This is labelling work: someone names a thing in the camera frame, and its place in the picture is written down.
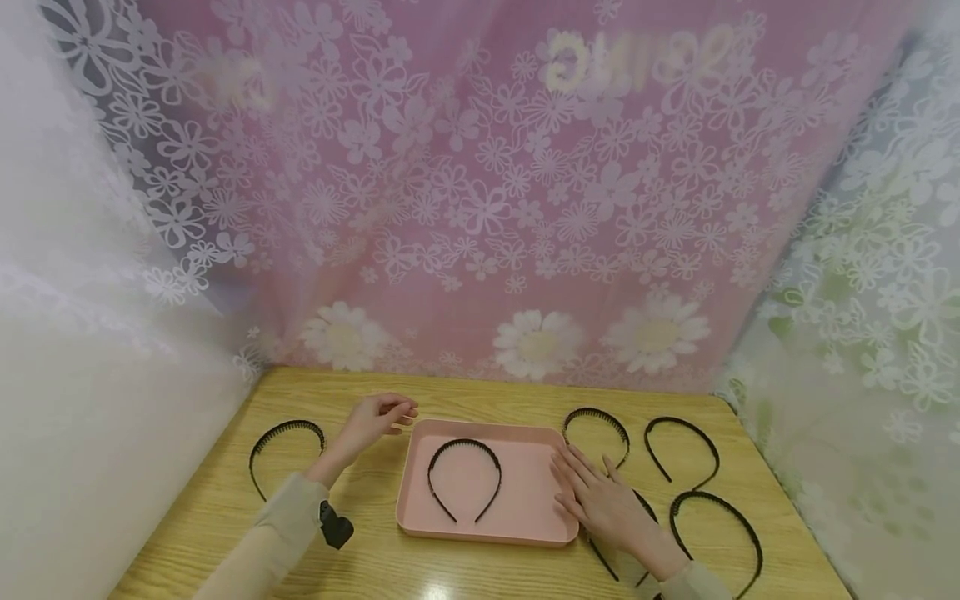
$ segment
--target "tray rim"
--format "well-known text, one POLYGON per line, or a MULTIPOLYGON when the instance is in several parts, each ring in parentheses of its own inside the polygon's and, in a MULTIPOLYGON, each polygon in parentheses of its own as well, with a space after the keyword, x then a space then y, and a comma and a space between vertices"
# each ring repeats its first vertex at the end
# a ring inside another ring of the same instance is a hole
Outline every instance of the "tray rim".
POLYGON ((480 425, 480 426, 492 426, 497 428, 519 428, 519 429, 544 429, 553 434, 556 434, 557 440, 560 444, 565 444, 564 435, 553 427, 545 427, 542 425, 524 425, 517 423, 495 423, 487 421, 476 421, 476 420, 462 420, 462 419, 436 419, 436 418, 427 418, 418 420, 414 426, 410 429, 410 439, 407 441, 407 456, 403 461, 403 476, 400 478, 400 489, 396 494, 396 503, 394 506, 394 519, 396 520, 396 525, 404 531, 408 536, 414 538, 430 538, 434 540, 468 540, 468 541, 485 541, 485 542, 498 542, 498 543, 511 543, 515 545, 538 545, 540 547, 555 547, 563 548, 570 544, 572 541, 577 539, 577 536, 580 534, 580 522, 576 522, 576 527, 573 529, 572 535, 567 540, 561 540, 559 542, 552 540, 543 540, 538 538, 510 538, 503 536, 490 536, 490 535, 477 535, 477 534, 451 534, 451 533, 442 533, 437 532, 432 529, 411 529, 403 526, 403 523, 400 522, 400 498, 403 496, 403 492, 406 489, 405 484, 407 483, 407 476, 410 472, 410 463, 413 460, 413 453, 411 449, 414 444, 414 436, 417 433, 418 427, 423 423, 428 422, 445 422, 445 423, 457 423, 457 424, 469 424, 469 425, 480 425))

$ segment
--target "fabric backdrop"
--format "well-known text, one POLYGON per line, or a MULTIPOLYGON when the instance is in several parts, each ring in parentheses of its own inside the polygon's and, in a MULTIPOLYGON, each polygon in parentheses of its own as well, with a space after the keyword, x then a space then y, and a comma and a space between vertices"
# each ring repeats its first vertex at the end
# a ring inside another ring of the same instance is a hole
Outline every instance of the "fabric backdrop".
POLYGON ((960 8, 945 6, 899 49, 724 377, 861 598, 960 586, 960 8))
POLYGON ((47 29, 0 2, 0 598, 106 598, 261 360, 249 302, 167 249, 47 29), (209 297, 164 292, 188 274, 209 297))
POLYGON ((710 389, 913 4, 40 0, 276 360, 673 391, 710 389))

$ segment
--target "wood grain surface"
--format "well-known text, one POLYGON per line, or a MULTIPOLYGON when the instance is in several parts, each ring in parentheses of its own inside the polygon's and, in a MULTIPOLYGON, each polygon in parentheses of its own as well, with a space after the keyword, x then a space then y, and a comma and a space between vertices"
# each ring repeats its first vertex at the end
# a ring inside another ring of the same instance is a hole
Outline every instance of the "wood grain surface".
MULTIPOLYGON (((560 427, 580 406, 617 416, 632 440, 622 467, 627 480, 654 506, 661 523, 671 500, 712 469, 706 445, 680 426, 662 424, 651 444, 673 477, 667 483, 643 446, 655 417, 670 415, 702 428, 720 451, 720 472, 704 490, 727 499, 750 520, 763 545, 764 567, 747 600, 850 598, 827 559, 760 458, 730 407, 712 396, 677 396, 465 379, 277 368, 267 373, 210 450, 166 518, 110 596, 189 598, 227 555, 263 505, 247 469, 253 443, 289 419, 308 419, 336 435, 357 398, 394 391, 415 398, 423 416, 440 419, 560 427)), ((623 444, 599 420, 576 420, 569 436, 587 454, 618 456, 623 444)), ((563 549, 426 540, 396 525, 396 495, 408 434, 386 438, 349 468, 330 502, 356 527, 340 551, 314 543, 275 598, 651 598, 652 578, 625 557, 610 557, 623 577, 616 583, 589 551, 583 534, 563 549)), ((276 438, 257 459, 257 480, 268 496, 287 474, 307 466, 316 438, 294 431, 276 438)), ((690 552, 736 593, 756 558, 732 516, 689 500, 679 528, 690 552)))

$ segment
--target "wrist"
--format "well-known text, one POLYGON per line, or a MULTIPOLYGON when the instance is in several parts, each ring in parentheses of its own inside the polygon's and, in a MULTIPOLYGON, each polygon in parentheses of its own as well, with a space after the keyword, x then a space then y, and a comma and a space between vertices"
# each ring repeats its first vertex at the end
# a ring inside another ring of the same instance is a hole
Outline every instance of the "wrist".
POLYGON ((303 472, 303 477, 309 481, 318 481, 330 490, 353 460, 354 458, 342 447, 332 444, 328 451, 321 454, 313 465, 303 472))
POLYGON ((673 536, 659 526, 656 531, 636 536, 634 540, 636 541, 630 546, 629 553, 659 582, 673 578, 690 564, 689 557, 673 536))

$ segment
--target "plastic tray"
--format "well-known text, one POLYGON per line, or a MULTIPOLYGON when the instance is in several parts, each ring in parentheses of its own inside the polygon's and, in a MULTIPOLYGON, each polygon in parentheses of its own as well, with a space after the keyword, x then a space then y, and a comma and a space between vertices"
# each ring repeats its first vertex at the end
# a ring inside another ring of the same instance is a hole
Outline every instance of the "plastic tray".
POLYGON ((547 427, 421 420, 410 434, 396 522, 422 538, 564 546, 577 537, 579 524, 554 500, 566 483, 554 475, 550 456, 563 443, 560 432, 547 427), (478 523, 473 520, 496 488, 496 469, 481 450, 450 448, 434 467, 434 490, 459 522, 437 504, 427 485, 434 452, 456 438, 488 445, 503 470, 500 493, 478 523))

